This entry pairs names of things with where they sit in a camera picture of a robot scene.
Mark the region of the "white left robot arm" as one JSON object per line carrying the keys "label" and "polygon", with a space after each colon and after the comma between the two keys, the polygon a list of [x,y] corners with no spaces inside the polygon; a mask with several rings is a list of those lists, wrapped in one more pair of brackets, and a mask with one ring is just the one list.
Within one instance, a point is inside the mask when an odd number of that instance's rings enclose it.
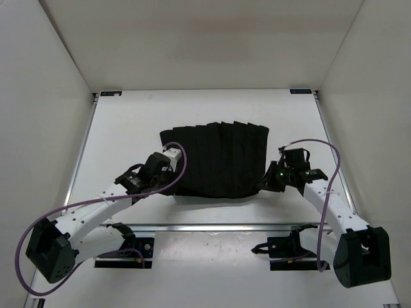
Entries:
{"label": "white left robot arm", "polygon": [[176,146],[151,154],[119,175],[96,199],[68,205],[63,216],[45,214],[31,224],[26,256],[49,284],[64,281],[84,261],[104,253],[135,252],[133,231],[123,223],[104,221],[140,200],[173,187],[187,167]]}

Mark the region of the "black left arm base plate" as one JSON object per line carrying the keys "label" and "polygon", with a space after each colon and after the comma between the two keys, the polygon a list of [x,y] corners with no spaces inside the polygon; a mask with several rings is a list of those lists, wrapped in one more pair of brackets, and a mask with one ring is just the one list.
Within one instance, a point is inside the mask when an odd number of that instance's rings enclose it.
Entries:
{"label": "black left arm base plate", "polygon": [[120,252],[109,252],[97,257],[95,268],[141,269],[152,268],[155,238],[153,234],[137,237]]}

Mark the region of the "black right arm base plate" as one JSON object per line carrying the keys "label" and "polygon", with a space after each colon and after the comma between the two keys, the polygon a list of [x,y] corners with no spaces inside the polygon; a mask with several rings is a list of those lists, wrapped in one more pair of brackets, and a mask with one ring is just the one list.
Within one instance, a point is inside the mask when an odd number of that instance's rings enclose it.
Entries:
{"label": "black right arm base plate", "polygon": [[254,254],[268,255],[270,271],[317,271],[317,256],[300,245],[292,234],[268,236],[265,243],[251,249]]}

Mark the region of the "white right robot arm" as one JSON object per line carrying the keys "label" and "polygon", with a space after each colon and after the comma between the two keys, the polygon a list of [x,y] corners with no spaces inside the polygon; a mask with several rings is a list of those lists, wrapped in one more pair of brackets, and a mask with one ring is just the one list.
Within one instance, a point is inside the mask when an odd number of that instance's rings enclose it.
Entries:
{"label": "white right robot arm", "polygon": [[280,148],[263,178],[263,189],[283,193],[298,190],[321,215],[318,225],[291,227],[286,237],[270,237],[255,252],[269,254],[273,263],[316,257],[322,270],[334,270],[346,288],[389,280],[392,276],[389,235],[372,227],[333,190],[331,179],[321,169],[311,168],[309,151]]}

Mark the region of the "black pleated skirt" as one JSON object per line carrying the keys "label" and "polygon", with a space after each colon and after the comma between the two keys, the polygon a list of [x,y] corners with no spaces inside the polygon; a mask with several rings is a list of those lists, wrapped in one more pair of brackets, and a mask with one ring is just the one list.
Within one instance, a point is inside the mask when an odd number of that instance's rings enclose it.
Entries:
{"label": "black pleated skirt", "polygon": [[161,143],[179,143],[188,163],[165,196],[241,199],[256,195],[266,168],[269,129],[252,123],[209,123],[160,132]]}

